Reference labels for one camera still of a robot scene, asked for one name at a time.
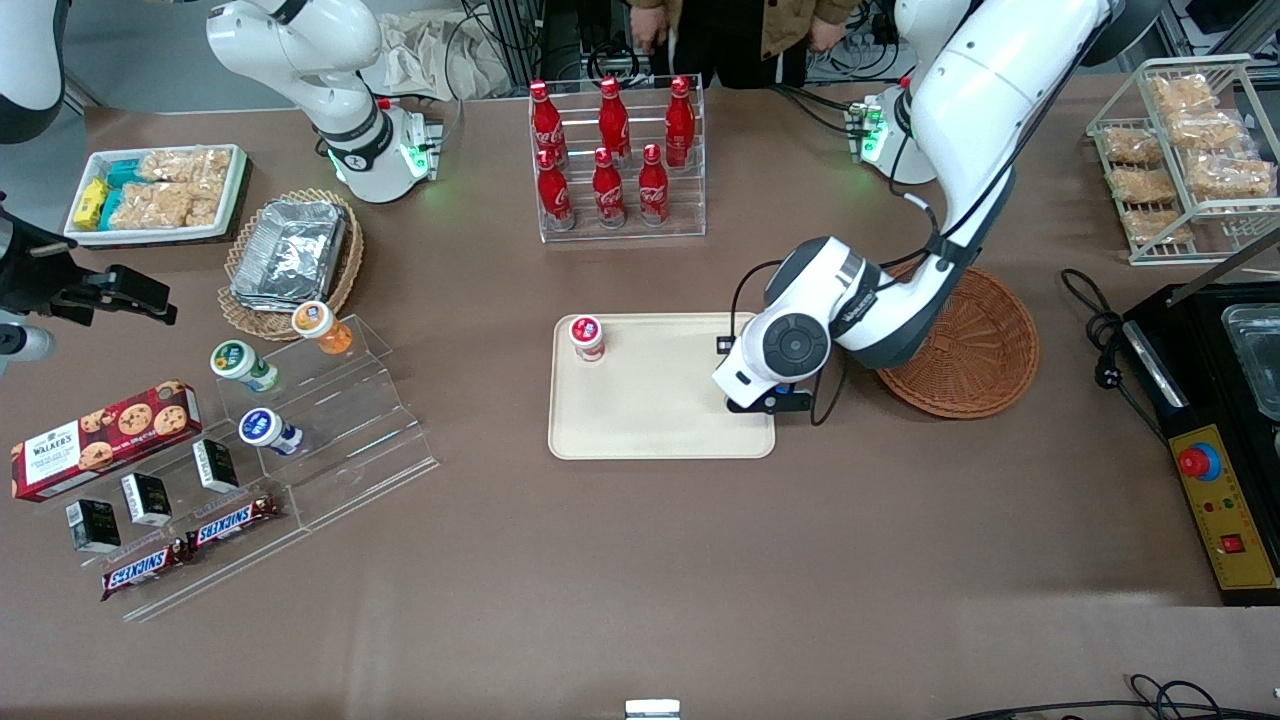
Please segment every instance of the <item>black pants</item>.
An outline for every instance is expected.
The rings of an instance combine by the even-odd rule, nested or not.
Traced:
[[[808,38],[804,38],[782,53],[783,85],[804,85],[808,46]],[[662,65],[667,64],[666,47],[659,47],[653,60],[654,72],[663,74]],[[724,87],[742,90],[768,87],[778,77],[778,58],[760,59],[759,37],[723,33],[687,20],[680,23],[672,65],[676,74],[703,76],[703,87],[712,82],[713,76],[718,76]]]

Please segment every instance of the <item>aluminum foil container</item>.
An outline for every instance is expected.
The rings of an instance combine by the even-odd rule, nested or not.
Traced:
[[[270,202],[244,245],[232,296],[244,307],[268,313],[292,313],[307,300],[328,300],[346,229],[346,210],[332,202]]]

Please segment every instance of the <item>red-lidded cup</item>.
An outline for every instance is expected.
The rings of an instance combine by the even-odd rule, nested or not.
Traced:
[[[604,328],[594,315],[579,315],[570,325],[568,337],[573,341],[573,350],[577,356],[586,363],[595,363],[604,357]]]

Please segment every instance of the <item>small black box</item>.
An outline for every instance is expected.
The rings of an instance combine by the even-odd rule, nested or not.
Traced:
[[[111,552],[120,548],[120,529],[110,502],[77,500],[67,506],[72,543],[81,552]]]
[[[120,478],[124,489],[124,505],[129,509],[129,519],[140,525],[163,527],[173,518],[169,507],[169,493],[160,478],[131,473]]]
[[[232,492],[239,487],[232,451],[227,450],[225,445],[202,439],[192,447],[196,454],[196,468],[200,470],[200,484],[214,492]]]

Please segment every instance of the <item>human hand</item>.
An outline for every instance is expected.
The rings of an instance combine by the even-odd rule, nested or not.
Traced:
[[[653,55],[653,49],[667,42],[667,8],[631,8],[631,37],[636,50]]]
[[[631,10],[631,14],[634,18],[635,10]],[[809,50],[813,50],[814,53],[826,53],[844,38],[844,23],[828,23],[817,15],[813,18],[813,22],[809,23]]]

